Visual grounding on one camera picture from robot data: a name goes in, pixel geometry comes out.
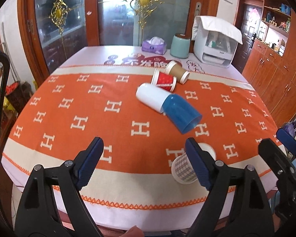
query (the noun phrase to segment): blue plastic cup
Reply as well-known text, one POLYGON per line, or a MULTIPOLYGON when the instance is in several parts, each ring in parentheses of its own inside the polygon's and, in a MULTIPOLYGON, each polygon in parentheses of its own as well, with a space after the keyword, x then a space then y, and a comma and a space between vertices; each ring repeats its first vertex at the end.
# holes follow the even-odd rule
POLYGON ((194 129, 202 119, 202 115, 177 94, 169 95, 162 104, 162 108, 182 134, 194 129))

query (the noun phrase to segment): mint green canister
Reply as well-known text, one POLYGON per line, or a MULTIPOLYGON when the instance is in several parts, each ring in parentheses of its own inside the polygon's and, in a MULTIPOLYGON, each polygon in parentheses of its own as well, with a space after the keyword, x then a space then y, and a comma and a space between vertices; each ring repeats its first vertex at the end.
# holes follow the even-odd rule
POLYGON ((174 57, 185 59, 190 49, 190 38, 184 34, 176 33, 173 37, 170 54, 174 57))

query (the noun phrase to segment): blue gripper pad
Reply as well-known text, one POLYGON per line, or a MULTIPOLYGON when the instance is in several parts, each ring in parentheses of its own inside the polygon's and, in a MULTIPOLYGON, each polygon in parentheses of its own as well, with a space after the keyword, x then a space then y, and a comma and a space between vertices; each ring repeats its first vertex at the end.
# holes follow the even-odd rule
POLYGON ((206 167, 204 161, 198 154, 198 152, 206 152, 206 151, 203 151, 193 138, 188 138, 185 142, 185 152, 192 164, 192 167, 196 173, 196 176, 200 184, 203 187, 205 187, 208 191, 210 191, 212 189, 213 184, 210 181, 209 169, 206 167))
POLYGON ((99 137, 95 137, 87 149, 79 152, 74 159, 73 171, 76 177, 75 186, 78 191, 88 184, 103 153, 103 149, 103 140, 99 137))
POLYGON ((279 128, 276 132, 276 138, 296 156, 296 140, 287 133, 283 128, 279 128))

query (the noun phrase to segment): white appliance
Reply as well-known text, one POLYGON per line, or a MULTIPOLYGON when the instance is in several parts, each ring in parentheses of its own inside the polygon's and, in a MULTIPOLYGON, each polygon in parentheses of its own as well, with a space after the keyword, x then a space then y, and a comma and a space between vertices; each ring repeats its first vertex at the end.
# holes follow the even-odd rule
POLYGON ((227 68, 242 34, 229 22, 212 16, 196 16, 192 29, 194 54, 203 63, 227 68))

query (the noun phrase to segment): table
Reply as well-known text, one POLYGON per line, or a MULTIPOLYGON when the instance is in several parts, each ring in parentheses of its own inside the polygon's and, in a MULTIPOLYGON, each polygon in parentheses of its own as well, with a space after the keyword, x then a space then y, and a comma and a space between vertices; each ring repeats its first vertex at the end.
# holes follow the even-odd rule
MULTIPOLYGON (((266 192, 276 176, 258 156, 262 138, 277 145, 276 125, 264 103, 233 67, 202 64, 193 54, 177 59, 142 52, 140 47, 85 47, 61 65, 25 106, 4 149, 2 164, 22 191, 36 164, 59 166, 84 150, 95 136, 103 155, 81 196, 102 226, 168 231, 191 226, 207 191, 198 182, 182 185, 171 175, 172 161, 189 137, 210 144, 217 159, 233 167, 255 166, 266 192), (181 135, 163 114, 140 103, 137 87, 155 68, 176 60, 192 73, 174 92, 203 114, 181 135)), ((65 212, 59 190, 58 209, 65 212)), ((228 215, 230 188, 221 217, 228 215)))

